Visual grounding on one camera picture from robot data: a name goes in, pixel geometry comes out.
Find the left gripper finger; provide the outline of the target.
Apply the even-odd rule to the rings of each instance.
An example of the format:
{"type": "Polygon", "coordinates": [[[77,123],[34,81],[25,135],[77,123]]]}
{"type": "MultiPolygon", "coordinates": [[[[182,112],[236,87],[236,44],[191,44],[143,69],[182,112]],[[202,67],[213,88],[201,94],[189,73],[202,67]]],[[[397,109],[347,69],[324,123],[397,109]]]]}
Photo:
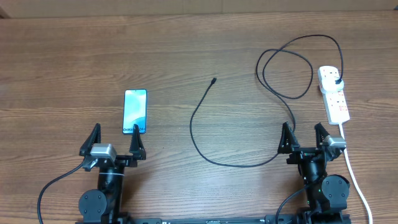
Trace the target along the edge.
{"type": "Polygon", "coordinates": [[[136,160],[146,160],[146,150],[142,143],[139,132],[139,126],[137,124],[133,126],[133,133],[132,133],[129,152],[136,160]]]}
{"type": "Polygon", "coordinates": [[[88,136],[86,141],[80,147],[79,155],[87,156],[90,155],[90,152],[96,143],[101,142],[101,125],[96,123],[91,134],[88,136]]]}

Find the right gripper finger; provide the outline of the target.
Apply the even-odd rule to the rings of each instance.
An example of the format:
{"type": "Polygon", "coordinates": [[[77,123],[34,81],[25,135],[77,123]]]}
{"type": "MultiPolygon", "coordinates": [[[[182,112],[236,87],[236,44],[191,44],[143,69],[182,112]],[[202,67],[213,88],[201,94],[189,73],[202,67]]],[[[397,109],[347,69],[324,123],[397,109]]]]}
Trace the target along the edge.
{"type": "Polygon", "coordinates": [[[317,144],[317,148],[321,148],[321,146],[323,145],[323,140],[329,136],[330,134],[328,133],[328,131],[323,127],[323,125],[321,123],[318,123],[314,126],[314,130],[315,130],[315,137],[316,137],[316,144],[317,144]]]}
{"type": "Polygon", "coordinates": [[[294,132],[290,128],[288,122],[284,122],[282,125],[282,134],[280,138],[279,147],[277,149],[278,154],[290,154],[298,151],[300,145],[294,135],[294,132]]]}

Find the blue Galaxy smartphone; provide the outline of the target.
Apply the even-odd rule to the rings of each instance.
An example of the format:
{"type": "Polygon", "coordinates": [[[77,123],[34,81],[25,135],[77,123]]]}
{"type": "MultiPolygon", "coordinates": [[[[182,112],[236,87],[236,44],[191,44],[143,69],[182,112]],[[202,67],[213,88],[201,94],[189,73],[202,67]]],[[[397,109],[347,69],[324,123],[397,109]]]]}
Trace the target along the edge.
{"type": "Polygon", "coordinates": [[[145,134],[147,127],[147,90],[136,89],[124,92],[123,134],[132,134],[134,125],[145,134]]]}

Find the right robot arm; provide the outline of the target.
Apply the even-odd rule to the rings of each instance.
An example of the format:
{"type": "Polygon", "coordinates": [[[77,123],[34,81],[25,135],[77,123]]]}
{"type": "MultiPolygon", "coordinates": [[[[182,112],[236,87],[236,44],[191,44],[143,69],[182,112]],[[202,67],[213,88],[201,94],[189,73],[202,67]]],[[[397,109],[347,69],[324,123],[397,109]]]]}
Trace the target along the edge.
{"type": "Polygon", "coordinates": [[[278,208],[274,222],[279,223],[350,223],[347,209],[350,183],[342,175],[327,174],[327,164],[338,158],[346,149],[341,136],[332,136],[318,123],[314,126],[316,146],[302,147],[292,128],[285,122],[277,152],[287,154],[286,163],[298,166],[303,188],[286,198],[278,208]],[[280,215],[283,206],[298,194],[305,192],[308,206],[295,215],[280,215]]]}

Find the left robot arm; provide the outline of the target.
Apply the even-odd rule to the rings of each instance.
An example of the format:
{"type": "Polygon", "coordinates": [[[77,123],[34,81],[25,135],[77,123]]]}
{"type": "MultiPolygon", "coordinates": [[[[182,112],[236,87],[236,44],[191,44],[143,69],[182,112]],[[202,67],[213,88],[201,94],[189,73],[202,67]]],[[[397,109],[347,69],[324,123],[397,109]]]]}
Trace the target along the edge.
{"type": "Polygon", "coordinates": [[[133,223],[127,212],[121,211],[124,170],[137,167],[139,160],[146,159],[139,126],[134,125],[131,134],[129,155],[118,155],[112,144],[101,142],[101,126],[96,124],[80,148],[82,168],[86,172],[99,169],[97,188],[82,194],[78,208],[83,223],[133,223]]]}

